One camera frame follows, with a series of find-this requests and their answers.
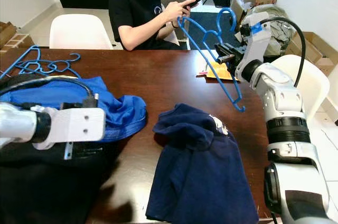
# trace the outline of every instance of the hand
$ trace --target hand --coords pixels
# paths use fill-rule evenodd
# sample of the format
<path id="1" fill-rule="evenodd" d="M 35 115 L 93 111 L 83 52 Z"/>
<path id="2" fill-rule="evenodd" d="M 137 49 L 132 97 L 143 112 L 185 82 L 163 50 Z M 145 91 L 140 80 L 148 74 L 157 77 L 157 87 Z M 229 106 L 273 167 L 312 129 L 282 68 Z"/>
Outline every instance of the hand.
<path id="1" fill-rule="evenodd" d="M 190 17 L 190 7 L 187 6 L 186 9 L 183 9 L 183 14 L 182 14 L 182 17 Z M 174 27 L 179 27 L 179 23 L 177 21 L 177 18 L 176 18 L 176 21 L 172 21 L 172 24 L 174 24 Z"/>
<path id="2" fill-rule="evenodd" d="M 166 17 L 166 22 L 177 22 L 178 17 L 182 16 L 190 16 L 190 8 L 188 7 L 187 9 L 184 9 L 183 7 L 185 5 L 188 5 L 195 0 L 186 0 L 183 2 L 170 2 L 166 9 L 163 11 Z"/>

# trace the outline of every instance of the blue cloth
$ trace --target blue cloth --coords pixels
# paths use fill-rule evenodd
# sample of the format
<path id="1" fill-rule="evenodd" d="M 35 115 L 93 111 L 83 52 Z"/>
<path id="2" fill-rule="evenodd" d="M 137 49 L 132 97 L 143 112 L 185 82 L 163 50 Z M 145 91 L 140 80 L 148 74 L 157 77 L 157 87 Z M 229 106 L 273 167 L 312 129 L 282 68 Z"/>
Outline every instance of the blue cloth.
<path id="1" fill-rule="evenodd" d="M 258 215 L 234 136 L 209 114 L 178 104 L 153 131 L 167 136 L 146 215 L 173 224 L 253 224 Z"/>
<path id="2" fill-rule="evenodd" d="M 106 113 L 105 136 L 101 142 L 126 138 L 145 126 L 146 104 L 141 97 L 122 96 L 116 99 L 101 77 L 77 80 L 85 83 L 93 93 L 99 94 L 98 107 Z M 85 89 L 79 85 L 52 81 L 41 87 L 8 92 L 0 96 L 0 101 L 38 102 L 44 107 L 59 109 L 62 102 L 82 102 L 86 97 Z"/>

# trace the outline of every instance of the navy blue shirt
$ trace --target navy blue shirt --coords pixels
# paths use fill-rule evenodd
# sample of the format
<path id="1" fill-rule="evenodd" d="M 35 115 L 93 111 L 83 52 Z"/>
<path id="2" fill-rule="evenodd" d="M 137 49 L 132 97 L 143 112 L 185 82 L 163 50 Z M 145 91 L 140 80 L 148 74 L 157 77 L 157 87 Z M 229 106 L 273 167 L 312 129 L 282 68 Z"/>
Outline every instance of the navy blue shirt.
<path id="1" fill-rule="evenodd" d="M 160 114 L 167 136 L 146 215 L 173 224 L 253 224 L 257 210 L 234 136 L 222 122 L 185 104 Z"/>

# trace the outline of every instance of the smartphone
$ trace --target smartphone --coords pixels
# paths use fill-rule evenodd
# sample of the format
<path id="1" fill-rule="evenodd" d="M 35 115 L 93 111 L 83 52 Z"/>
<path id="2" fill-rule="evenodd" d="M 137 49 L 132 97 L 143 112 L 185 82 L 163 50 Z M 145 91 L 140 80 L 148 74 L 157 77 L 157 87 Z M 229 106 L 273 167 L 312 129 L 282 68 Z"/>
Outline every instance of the smartphone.
<path id="1" fill-rule="evenodd" d="M 200 1 L 200 0 L 195 0 L 195 2 L 190 3 L 190 4 L 188 4 L 188 5 L 185 5 L 184 8 L 186 9 L 188 6 L 189 6 L 189 7 L 193 7 L 193 6 L 196 5 L 199 1 Z"/>

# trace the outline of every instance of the black t-shirt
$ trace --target black t-shirt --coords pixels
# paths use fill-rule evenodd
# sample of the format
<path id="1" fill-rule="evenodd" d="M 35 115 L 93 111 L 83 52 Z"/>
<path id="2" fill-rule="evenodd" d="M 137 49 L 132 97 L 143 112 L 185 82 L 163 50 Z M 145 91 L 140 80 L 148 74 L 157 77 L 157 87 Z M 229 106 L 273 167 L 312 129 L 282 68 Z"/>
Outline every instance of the black t-shirt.
<path id="1" fill-rule="evenodd" d="M 137 27 L 143 25 L 162 12 L 161 0 L 109 0 L 109 17 L 115 41 L 121 42 L 120 26 Z M 135 50 L 180 50 L 171 42 L 157 40 L 158 31 Z"/>

